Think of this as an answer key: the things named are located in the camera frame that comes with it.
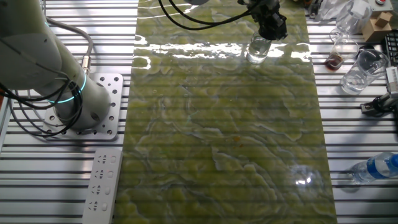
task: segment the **green marble surface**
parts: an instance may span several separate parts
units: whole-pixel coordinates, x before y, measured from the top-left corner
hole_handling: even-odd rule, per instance
[[[246,10],[176,3],[205,21]],[[289,36],[256,66],[250,17],[187,31],[140,1],[115,223],[336,223],[304,11],[281,4]]]

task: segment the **wooden block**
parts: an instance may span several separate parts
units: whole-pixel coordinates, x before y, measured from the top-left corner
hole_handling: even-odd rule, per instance
[[[376,26],[385,27],[391,20],[392,14],[390,12],[382,12],[376,19]]]
[[[379,27],[376,25],[376,19],[370,19],[362,29],[362,35],[366,42],[380,42],[390,32],[390,24]]]

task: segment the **bolt hole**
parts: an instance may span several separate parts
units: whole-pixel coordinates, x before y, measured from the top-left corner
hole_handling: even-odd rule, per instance
[[[100,117],[96,113],[91,112],[90,115],[91,115],[91,118],[93,118],[93,120],[100,121]]]

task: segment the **drinking glass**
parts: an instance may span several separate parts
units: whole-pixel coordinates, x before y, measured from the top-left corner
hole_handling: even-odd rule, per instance
[[[325,66],[330,70],[337,70],[343,62],[354,58],[358,54],[358,44],[350,38],[340,38],[336,40],[331,49],[329,57],[325,61]]]
[[[350,0],[337,15],[336,27],[330,32],[330,39],[336,41],[344,36],[361,32],[372,14],[368,0]]]
[[[386,75],[389,59],[377,50],[364,50],[347,74],[340,80],[341,88],[357,95],[377,78]]]
[[[270,47],[271,40],[265,39],[255,32],[248,47],[247,60],[253,64],[262,63],[266,59]]]

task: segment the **power strip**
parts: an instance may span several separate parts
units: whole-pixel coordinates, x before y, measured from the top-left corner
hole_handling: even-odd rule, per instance
[[[96,150],[83,211],[83,224],[112,222],[122,156],[119,149]]]

